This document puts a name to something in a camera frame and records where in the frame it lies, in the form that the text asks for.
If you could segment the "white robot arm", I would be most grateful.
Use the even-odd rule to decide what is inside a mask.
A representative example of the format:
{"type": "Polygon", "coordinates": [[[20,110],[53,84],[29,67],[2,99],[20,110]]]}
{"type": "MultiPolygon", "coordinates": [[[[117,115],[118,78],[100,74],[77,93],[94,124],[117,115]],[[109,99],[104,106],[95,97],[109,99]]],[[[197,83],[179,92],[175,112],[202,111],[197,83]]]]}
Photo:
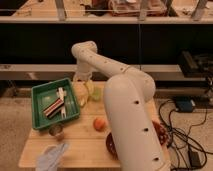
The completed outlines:
{"type": "Polygon", "coordinates": [[[93,41],[74,44],[71,53],[77,60],[78,79],[89,80],[94,69],[108,77],[103,101],[122,171],[170,171],[146,108],[156,90],[153,78],[100,55],[93,41]]]}

